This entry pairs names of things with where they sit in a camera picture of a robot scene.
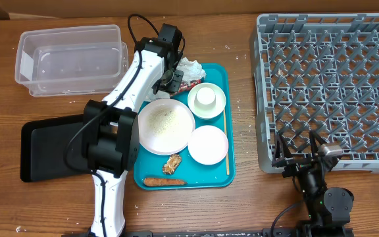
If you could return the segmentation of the golden fried food piece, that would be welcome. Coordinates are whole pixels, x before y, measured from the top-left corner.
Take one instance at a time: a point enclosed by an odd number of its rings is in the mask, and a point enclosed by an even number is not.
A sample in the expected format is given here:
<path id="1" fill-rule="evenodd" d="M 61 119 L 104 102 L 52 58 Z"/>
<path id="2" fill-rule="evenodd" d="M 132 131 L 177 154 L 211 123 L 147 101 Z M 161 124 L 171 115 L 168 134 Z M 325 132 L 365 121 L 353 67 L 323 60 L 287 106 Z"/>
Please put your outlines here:
<path id="1" fill-rule="evenodd" d="M 179 154 L 172 154 L 168 161 L 163 165 L 163 173 L 172 175 L 182 162 L 182 158 Z"/>

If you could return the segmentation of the clear plastic bin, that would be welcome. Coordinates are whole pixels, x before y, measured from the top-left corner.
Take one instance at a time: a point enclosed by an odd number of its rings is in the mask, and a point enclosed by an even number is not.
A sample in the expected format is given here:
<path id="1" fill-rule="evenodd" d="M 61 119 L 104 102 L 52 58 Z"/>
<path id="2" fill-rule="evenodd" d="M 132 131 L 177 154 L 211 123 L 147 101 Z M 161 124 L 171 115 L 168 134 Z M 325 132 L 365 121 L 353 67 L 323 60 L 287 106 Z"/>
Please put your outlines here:
<path id="1" fill-rule="evenodd" d="M 128 49 L 115 25 L 21 34 L 14 79 L 34 97 L 109 93 L 128 70 Z"/>

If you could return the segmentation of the teal serving tray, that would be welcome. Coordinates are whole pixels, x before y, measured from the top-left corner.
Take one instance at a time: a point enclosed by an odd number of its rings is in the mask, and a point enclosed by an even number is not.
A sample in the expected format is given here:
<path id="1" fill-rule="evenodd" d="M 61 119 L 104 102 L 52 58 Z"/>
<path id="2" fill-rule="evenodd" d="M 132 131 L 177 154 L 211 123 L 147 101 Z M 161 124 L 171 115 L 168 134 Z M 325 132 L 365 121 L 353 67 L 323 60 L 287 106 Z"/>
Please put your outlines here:
<path id="1" fill-rule="evenodd" d="M 134 181 L 144 190 L 179 190 L 193 188 L 221 188 L 229 185 L 236 175 L 236 158 L 234 151 L 234 137 L 232 131 L 232 108 L 229 99 L 228 73 L 226 69 L 216 63 L 203 63 L 201 65 L 207 77 L 206 82 L 220 87 L 226 96 L 225 113 L 211 120 L 195 117 L 195 127 L 205 125 L 215 126 L 226 132 L 229 141 L 228 157 L 215 165 L 202 165 L 194 160 L 187 148 L 179 152 L 182 162 L 173 175 L 162 172 L 163 165 L 169 156 L 155 155 L 145 148 L 139 149 L 139 155 L 134 165 Z M 168 178 L 186 182 L 183 186 L 146 186 L 145 178 Z"/>

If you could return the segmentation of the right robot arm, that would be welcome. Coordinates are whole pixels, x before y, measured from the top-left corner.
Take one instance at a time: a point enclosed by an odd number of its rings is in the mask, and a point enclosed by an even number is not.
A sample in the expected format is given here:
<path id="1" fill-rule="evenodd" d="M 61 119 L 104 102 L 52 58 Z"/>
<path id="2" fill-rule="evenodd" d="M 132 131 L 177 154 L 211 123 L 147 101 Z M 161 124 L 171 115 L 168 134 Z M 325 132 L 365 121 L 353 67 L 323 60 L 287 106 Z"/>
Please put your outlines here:
<path id="1" fill-rule="evenodd" d="M 311 153 L 303 159 L 295 159 L 280 134 L 275 137 L 273 167 L 282 167 L 282 176 L 291 178 L 295 189 L 303 199 L 285 208 L 273 220 L 270 236 L 353 236 L 345 225 L 350 222 L 354 195 L 346 188 L 328 188 L 326 173 L 340 161 L 343 150 L 340 145 L 326 142 L 317 132 L 309 132 Z M 278 220 L 288 211 L 305 204 L 309 218 L 299 221 L 294 228 L 276 229 Z"/>

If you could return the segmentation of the brown fried stick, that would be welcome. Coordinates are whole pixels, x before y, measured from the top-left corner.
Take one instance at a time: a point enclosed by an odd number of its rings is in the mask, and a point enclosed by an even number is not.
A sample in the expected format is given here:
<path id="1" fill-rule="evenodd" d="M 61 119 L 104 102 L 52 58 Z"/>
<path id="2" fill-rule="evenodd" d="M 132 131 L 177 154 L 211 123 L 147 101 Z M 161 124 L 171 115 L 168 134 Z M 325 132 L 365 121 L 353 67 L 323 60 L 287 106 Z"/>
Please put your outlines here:
<path id="1" fill-rule="evenodd" d="M 147 177 L 143 180 L 143 183 L 149 187 L 159 186 L 185 186 L 187 184 L 184 180 L 170 179 L 170 178 L 154 178 Z"/>

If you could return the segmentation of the white cup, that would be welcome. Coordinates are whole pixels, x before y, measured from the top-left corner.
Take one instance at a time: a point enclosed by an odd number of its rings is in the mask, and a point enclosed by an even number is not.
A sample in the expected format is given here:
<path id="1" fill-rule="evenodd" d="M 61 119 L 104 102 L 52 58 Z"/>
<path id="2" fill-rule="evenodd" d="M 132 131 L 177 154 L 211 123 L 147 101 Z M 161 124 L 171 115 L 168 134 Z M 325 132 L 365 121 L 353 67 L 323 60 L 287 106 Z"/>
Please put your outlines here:
<path id="1" fill-rule="evenodd" d="M 196 100 L 200 105 L 209 106 L 215 102 L 216 95 L 213 89 L 203 87 L 196 93 Z"/>

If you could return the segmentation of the white napkin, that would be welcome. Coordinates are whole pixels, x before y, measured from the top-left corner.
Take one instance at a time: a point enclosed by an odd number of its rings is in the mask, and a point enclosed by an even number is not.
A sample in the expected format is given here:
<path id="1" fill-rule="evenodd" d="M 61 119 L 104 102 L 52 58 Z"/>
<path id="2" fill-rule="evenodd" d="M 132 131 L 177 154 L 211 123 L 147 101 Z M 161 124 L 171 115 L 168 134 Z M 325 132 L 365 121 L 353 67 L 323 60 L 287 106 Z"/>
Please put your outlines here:
<path id="1" fill-rule="evenodd" d="M 169 98 L 170 98 L 170 94 L 167 92 L 163 92 L 159 90 L 157 93 L 153 93 L 153 90 L 150 89 L 144 101 L 152 102 L 158 99 L 169 99 Z"/>

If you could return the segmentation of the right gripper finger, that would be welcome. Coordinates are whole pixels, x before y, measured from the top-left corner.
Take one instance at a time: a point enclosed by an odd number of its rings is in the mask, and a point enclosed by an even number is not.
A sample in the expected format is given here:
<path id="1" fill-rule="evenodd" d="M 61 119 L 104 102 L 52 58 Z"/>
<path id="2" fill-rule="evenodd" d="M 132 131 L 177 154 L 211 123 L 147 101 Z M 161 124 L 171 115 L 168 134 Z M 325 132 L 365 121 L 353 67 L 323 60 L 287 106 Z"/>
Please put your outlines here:
<path id="1" fill-rule="evenodd" d="M 311 145 L 311 153 L 313 157 L 318 155 L 318 148 L 325 144 L 326 141 L 314 130 L 309 131 L 309 140 Z"/>
<path id="2" fill-rule="evenodd" d="M 291 159 L 291 152 L 288 145 L 281 134 L 275 136 L 275 150 L 273 161 L 289 161 Z"/>

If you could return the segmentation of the grey dishwasher rack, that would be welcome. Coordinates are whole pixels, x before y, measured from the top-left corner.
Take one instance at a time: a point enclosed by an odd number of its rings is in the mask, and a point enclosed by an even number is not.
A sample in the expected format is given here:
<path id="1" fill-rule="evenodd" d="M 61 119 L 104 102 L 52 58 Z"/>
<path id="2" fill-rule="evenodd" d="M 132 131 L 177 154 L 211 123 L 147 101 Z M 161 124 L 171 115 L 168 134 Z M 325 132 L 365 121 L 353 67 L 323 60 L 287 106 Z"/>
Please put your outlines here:
<path id="1" fill-rule="evenodd" d="M 261 14 L 249 42 L 260 169 L 278 172 L 278 136 L 299 159 L 315 131 L 338 170 L 379 172 L 379 13 Z"/>

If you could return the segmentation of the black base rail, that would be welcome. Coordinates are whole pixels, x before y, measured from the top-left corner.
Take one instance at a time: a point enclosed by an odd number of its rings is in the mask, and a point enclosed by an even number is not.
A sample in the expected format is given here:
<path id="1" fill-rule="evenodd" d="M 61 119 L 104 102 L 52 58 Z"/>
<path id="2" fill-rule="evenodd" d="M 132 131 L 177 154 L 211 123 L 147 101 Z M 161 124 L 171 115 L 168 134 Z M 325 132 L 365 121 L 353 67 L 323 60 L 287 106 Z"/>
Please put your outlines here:
<path id="1" fill-rule="evenodd" d="M 62 237 L 84 237 L 84 236 L 96 236 L 89 230 L 87 232 L 82 232 L 79 234 L 62 234 Z M 270 237 L 270 229 L 264 228 L 262 231 L 228 231 L 228 232 L 217 232 L 217 231 L 205 231 L 205 232 L 151 232 L 148 230 L 138 231 L 138 232 L 125 232 L 121 236 L 125 237 Z M 276 237 L 295 237 L 301 236 L 300 233 L 294 228 L 275 228 L 274 236 Z M 354 237 L 352 229 L 346 229 L 345 234 L 330 232 L 329 234 L 313 234 L 312 236 L 348 236 Z"/>

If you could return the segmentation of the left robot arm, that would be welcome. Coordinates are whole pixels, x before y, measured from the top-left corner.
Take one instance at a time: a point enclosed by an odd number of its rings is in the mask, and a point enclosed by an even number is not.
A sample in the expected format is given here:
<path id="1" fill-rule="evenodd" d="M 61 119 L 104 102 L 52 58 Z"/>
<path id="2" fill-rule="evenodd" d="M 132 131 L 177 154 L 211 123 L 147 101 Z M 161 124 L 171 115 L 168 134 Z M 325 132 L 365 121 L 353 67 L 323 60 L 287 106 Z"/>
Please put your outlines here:
<path id="1" fill-rule="evenodd" d="M 95 184 L 95 217 L 89 236 L 122 236 L 124 185 L 139 152 L 138 112 L 149 93 L 178 91 L 176 72 L 185 39 L 163 24 L 155 38 L 136 42 L 134 59 L 118 86 L 102 101 L 84 109 L 82 156 Z"/>

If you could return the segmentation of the wooden chopstick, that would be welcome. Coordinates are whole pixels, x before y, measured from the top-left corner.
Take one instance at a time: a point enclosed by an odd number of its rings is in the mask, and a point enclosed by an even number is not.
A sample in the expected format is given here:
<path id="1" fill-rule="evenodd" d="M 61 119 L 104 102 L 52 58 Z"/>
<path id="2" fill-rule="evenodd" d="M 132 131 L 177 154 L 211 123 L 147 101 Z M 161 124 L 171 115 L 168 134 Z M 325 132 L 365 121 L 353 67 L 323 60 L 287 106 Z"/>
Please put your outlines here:
<path id="1" fill-rule="evenodd" d="M 223 124 L 224 124 L 224 137 L 226 138 L 225 145 L 226 145 L 226 175 L 230 175 L 230 165 L 229 165 L 229 154 L 228 154 L 228 148 L 229 148 L 229 142 L 228 142 L 228 133 L 227 133 L 227 121 L 226 121 L 226 110 L 223 110 Z"/>

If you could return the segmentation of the silver foil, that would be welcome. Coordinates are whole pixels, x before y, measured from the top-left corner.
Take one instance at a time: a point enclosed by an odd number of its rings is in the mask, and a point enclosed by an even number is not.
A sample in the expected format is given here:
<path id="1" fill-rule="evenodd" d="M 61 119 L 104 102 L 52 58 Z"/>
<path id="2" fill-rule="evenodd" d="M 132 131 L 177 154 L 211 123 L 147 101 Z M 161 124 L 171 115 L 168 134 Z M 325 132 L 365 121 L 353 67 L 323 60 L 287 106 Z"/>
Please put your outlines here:
<path id="1" fill-rule="evenodd" d="M 196 60 L 189 61 L 186 57 L 180 60 L 176 69 L 184 73 L 182 80 L 187 84 L 194 80 L 203 79 L 207 75 L 200 63 Z"/>

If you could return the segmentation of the pale green bowl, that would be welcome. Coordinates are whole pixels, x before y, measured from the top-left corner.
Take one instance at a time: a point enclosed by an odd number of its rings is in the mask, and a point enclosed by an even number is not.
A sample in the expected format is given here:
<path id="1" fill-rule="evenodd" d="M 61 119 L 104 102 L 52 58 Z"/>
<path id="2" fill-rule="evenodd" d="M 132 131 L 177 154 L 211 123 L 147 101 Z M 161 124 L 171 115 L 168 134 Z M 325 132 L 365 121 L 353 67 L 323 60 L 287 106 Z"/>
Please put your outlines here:
<path id="1" fill-rule="evenodd" d="M 215 102 L 212 105 L 205 106 L 200 105 L 196 100 L 196 93 L 199 89 L 203 87 L 208 87 L 214 90 L 216 99 Z M 222 114 L 223 110 L 226 106 L 226 96 L 225 93 L 222 91 L 222 89 L 212 83 L 201 83 L 193 87 L 188 94 L 188 107 L 191 110 L 191 112 L 198 118 L 209 120 L 213 119 L 220 114 Z"/>

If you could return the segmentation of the red snack wrapper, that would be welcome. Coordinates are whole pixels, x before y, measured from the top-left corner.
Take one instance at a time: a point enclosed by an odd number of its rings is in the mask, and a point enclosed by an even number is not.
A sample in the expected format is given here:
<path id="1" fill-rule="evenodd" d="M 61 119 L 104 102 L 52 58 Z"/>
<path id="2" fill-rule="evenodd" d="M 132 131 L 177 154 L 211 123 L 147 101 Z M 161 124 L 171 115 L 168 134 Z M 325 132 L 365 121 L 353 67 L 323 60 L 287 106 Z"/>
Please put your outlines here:
<path id="1" fill-rule="evenodd" d="M 192 81 L 189 81 L 189 82 L 182 82 L 178 91 L 177 92 L 174 92 L 174 93 L 171 93 L 170 96 L 175 96 L 175 95 L 178 95 L 179 93 L 182 93 L 182 92 L 186 92 L 186 91 L 190 91 L 193 87 L 195 87 L 196 85 L 200 84 L 203 82 L 203 79 L 199 79 L 199 80 L 192 80 Z"/>

